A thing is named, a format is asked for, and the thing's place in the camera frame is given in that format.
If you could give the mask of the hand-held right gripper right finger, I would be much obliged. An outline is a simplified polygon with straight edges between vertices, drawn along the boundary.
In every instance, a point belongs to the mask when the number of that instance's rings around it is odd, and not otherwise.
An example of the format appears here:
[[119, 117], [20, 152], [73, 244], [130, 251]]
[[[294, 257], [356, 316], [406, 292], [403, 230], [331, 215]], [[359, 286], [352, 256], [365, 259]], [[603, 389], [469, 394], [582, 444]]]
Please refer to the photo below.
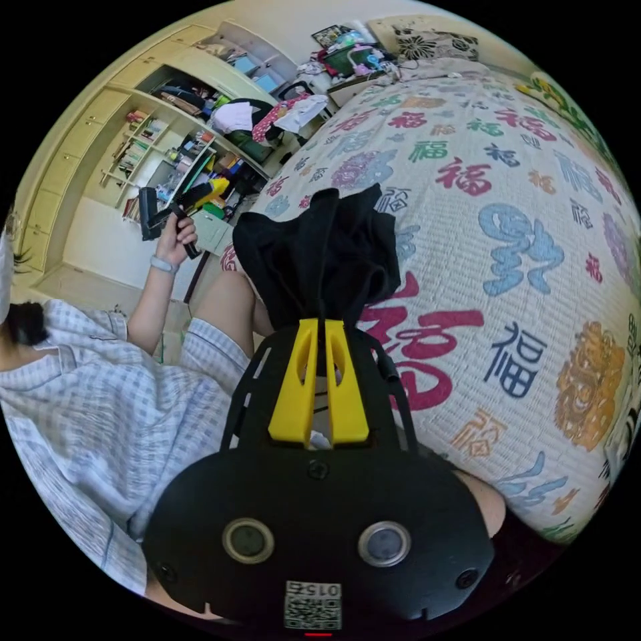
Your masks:
[[325, 353], [332, 448], [364, 444], [369, 426], [345, 326], [340, 320], [325, 321]]

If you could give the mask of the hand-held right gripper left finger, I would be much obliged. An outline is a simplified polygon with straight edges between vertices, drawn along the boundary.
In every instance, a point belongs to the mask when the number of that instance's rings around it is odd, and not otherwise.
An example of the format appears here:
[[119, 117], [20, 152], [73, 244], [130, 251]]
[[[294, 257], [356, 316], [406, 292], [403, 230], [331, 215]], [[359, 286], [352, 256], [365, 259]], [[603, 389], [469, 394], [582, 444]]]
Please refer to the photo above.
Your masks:
[[268, 426], [273, 441], [308, 447], [310, 443], [316, 368], [318, 319], [302, 319], [286, 361], [286, 368]]

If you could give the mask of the person's left hand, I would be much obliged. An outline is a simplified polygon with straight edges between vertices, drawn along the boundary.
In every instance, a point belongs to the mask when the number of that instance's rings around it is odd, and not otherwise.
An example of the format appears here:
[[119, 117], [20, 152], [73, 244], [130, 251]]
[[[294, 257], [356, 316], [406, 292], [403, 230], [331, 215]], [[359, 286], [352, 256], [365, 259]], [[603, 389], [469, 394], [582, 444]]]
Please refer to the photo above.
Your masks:
[[187, 245], [197, 241], [196, 227], [189, 217], [179, 219], [174, 213], [168, 216], [158, 240], [155, 256], [172, 270], [177, 270], [187, 259]]

